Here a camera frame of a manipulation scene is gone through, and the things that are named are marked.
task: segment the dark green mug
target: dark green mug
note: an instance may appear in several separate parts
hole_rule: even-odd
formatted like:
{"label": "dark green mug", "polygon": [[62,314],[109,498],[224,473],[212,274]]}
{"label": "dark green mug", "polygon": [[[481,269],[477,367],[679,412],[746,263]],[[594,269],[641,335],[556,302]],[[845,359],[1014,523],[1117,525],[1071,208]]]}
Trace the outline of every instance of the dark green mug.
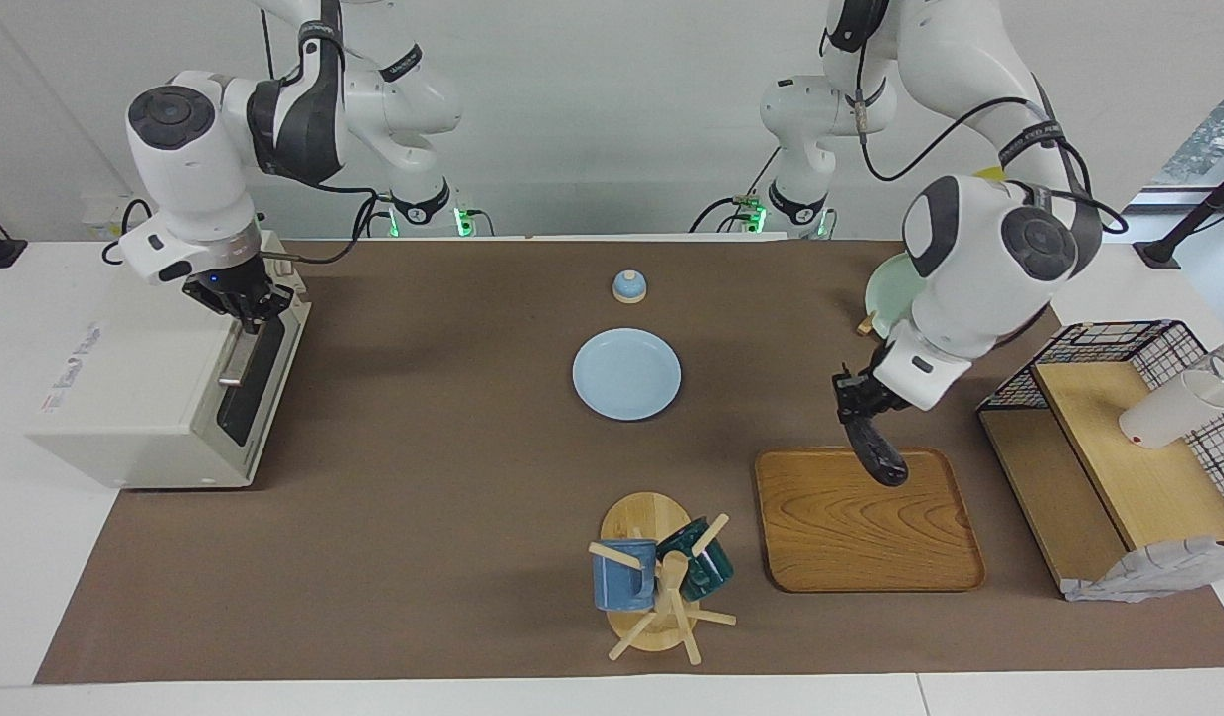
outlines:
{"label": "dark green mug", "polygon": [[689,602],[714,594],[721,585],[731,579],[734,568],[730,558],[722,550],[722,545],[715,539],[699,556],[692,556],[690,550],[695,547],[699,539],[707,531],[707,519],[698,516],[683,529],[667,536],[656,547],[656,558],[663,559],[670,552],[682,552],[687,556],[687,576],[681,586],[681,594]]}

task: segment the white table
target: white table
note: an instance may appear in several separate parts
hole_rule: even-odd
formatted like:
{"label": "white table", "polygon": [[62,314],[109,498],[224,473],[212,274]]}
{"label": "white table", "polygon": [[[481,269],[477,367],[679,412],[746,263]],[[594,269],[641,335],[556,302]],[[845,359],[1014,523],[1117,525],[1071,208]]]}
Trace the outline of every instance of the white table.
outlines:
{"label": "white table", "polygon": [[[44,398],[111,282],[131,280],[98,248],[34,244],[0,272],[0,715],[621,715],[678,699],[709,714],[776,716],[1224,714],[1224,669],[29,687],[116,497],[20,436],[17,419]],[[1224,340],[1180,273],[1149,272],[1122,245],[1105,246],[1054,310],[1062,322],[1180,318],[1204,344]],[[1217,594],[1224,602],[1224,581]]]}

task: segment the white cup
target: white cup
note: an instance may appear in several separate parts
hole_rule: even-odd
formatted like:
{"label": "white cup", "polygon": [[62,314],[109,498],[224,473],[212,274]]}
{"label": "white cup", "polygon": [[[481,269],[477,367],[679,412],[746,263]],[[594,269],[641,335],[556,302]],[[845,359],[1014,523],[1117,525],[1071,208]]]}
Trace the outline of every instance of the white cup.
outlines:
{"label": "white cup", "polygon": [[1224,345],[1191,364],[1120,416],[1126,438],[1165,448],[1224,412]]}

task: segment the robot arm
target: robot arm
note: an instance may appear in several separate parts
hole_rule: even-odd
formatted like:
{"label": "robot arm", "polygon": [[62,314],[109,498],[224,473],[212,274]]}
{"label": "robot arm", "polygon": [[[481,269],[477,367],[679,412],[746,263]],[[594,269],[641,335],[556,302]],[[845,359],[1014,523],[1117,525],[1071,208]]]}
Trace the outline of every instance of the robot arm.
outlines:
{"label": "robot arm", "polygon": [[421,220],[408,209],[404,222],[461,230],[455,190],[437,175],[433,151],[421,138],[455,127],[460,105],[446,82],[421,69],[416,44],[401,42],[397,61],[376,61],[395,39],[376,24],[394,18],[394,4],[257,4],[299,28],[299,65],[262,82],[186,71],[141,94],[130,105],[126,135],[160,209],[120,240],[146,280],[186,279],[188,297],[234,316],[245,332],[288,308],[293,291],[273,284],[258,256],[244,168],[321,185],[340,171],[351,131],[388,163],[393,204],[425,209]]}
{"label": "robot arm", "polygon": [[[867,136],[892,116],[894,98],[886,87],[894,67],[918,104],[993,142],[1015,181],[947,176],[917,196],[903,217],[903,245],[925,279],[924,290],[869,367],[857,376],[845,370],[835,376],[838,417],[854,452],[871,476],[889,486],[907,480],[907,466],[871,417],[908,405],[933,408],[976,359],[1028,326],[1062,283],[1088,264],[1102,241],[1100,218],[1084,201],[1088,177],[1077,177],[1073,170],[1078,164],[1083,171],[1083,164],[1013,50],[994,0],[834,2],[826,76],[794,77],[789,86],[802,86],[802,94],[812,88],[810,94],[821,97],[814,109],[798,113],[813,117],[814,125],[807,131],[808,122],[786,124],[797,129],[798,140],[859,136],[867,159]],[[829,92],[815,89],[820,82]],[[763,116],[767,105],[775,108],[763,102]],[[792,196],[798,207],[821,204],[830,173],[810,186],[799,162],[802,148],[810,153],[818,140],[788,144],[782,127],[766,126],[780,130],[776,136],[785,154],[782,171],[767,192],[771,204],[780,209],[776,192],[789,190],[802,191]],[[781,225],[792,222],[782,209],[780,214]],[[767,225],[775,225],[774,217]]]}

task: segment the window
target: window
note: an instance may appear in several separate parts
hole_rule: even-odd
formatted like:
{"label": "window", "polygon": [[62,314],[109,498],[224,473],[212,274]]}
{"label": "window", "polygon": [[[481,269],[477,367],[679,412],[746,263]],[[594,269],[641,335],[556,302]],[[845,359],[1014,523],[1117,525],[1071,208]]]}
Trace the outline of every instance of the window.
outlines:
{"label": "window", "polygon": [[1213,187],[1224,159],[1224,99],[1153,179],[1157,186]]}
{"label": "window", "polygon": [[1224,181],[1224,99],[1130,204],[1131,213],[1174,212],[1201,203]]}

